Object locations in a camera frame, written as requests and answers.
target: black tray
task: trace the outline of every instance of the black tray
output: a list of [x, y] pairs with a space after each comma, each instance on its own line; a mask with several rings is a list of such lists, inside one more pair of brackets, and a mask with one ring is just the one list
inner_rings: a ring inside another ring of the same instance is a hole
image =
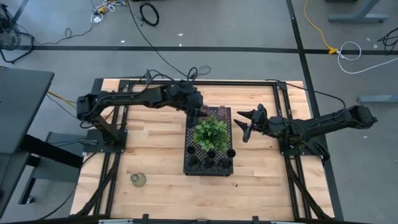
[[[210, 107], [210, 112], [212, 115], [216, 115], [218, 108], [217, 107]], [[224, 122], [227, 125], [227, 131], [229, 133], [229, 143], [228, 143], [228, 149], [232, 149], [232, 125], [231, 125], [231, 108], [227, 108], [227, 114], [225, 116]], [[187, 153], [187, 147], [188, 146], [193, 146], [196, 149], [195, 155], [199, 158], [199, 161], [201, 162], [206, 158], [206, 151], [201, 149], [201, 146], [193, 143], [193, 130], [195, 128], [187, 128], [185, 127], [185, 149], [184, 149], [184, 163], [183, 163], [183, 170], [185, 175], [205, 175], [205, 176], [230, 176], [233, 174], [234, 169], [233, 169], [233, 159], [231, 160], [232, 166], [229, 169], [229, 172], [227, 173], [222, 173], [217, 169], [217, 163], [220, 159], [222, 158], [227, 158], [226, 152], [220, 152], [216, 151], [216, 157], [215, 157], [215, 162], [216, 162], [216, 168], [214, 169], [213, 172], [203, 172], [201, 168], [199, 167], [197, 170], [192, 171], [192, 170], [187, 170], [185, 167], [185, 163], [188, 162], [188, 153]]]

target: concrete floor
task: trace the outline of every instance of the concrete floor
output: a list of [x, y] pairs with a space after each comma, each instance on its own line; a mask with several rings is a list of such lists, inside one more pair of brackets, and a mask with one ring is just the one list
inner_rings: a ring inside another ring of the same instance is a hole
[[[22, 0], [3, 0], [14, 14]], [[319, 33], [303, 16], [304, 0], [293, 5], [306, 49], [325, 49]], [[383, 24], [335, 24], [327, 21], [327, 14], [355, 11], [364, 1], [335, 3], [310, 1], [308, 16], [325, 31], [328, 43], [340, 47], [343, 42], [355, 41], [363, 49], [372, 50], [377, 39], [396, 28], [398, 3], [381, 1], [374, 12], [388, 13]], [[277, 47], [296, 48], [285, 1], [278, 0], [164, 0], [153, 1], [160, 13], [157, 27], [143, 25], [142, 31], [154, 46], [202, 47]], [[138, 4], [132, 3], [138, 13]], [[55, 41], [63, 37], [66, 27], [74, 34], [90, 27], [89, 0], [30, 0], [18, 23], [26, 27], [39, 42]], [[147, 46], [132, 22], [128, 9], [117, 7], [100, 24], [83, 37], [75, 37], [59, 45]], [[12, 57], [20, 54], [8, 52]], [[192, 66], [209, 65], [208, 79], [304, 80], [298, 54], [253, 52], [161, 52], [173, 65], [183, 71]], [[363, 56], [357, 62], [343, 62], [345, 69], [362, 70], [385, 62], [392, 56]], [[308, 66], [316, 90], [344, 99], [347, 105], [356, 103], [361, 94], [397, 94], [396, 70], [398, 62], [359, 75], [343, 73], [336, 56], [307, 55]], [[174, 78], [180, 76], [154, 52], [135, 51], [56, 51], [36, 50], [11, 68], [45, 70], [55, 73], [51, 90], [74, 99], [91, 90], [93, 80], [101, 77], [143, 75], [147, 68], [156, 69]], [[340, 109], [339, 102], [317, 96], [321, 114]], [[331, 153], [335, 179], [345, 220], [366, 223], [395, 223], [398, 207], [398, 132], [395, 114], [397, 105], [368, 105], [379, 122], [365, 131], [342, 130], [326, 135]], [[49, 131], [84, 134], [79, 122], [46, 99], [29, 130], [44, 139]], [[24, 186], [24, 178], [0, 222], [16, 222], [39, 218], [61, 204], [74, 183], [39, 182], [33, 196], [37, 203], [16, 205]], [[71, 200], [52, 217], [68, 214]]]

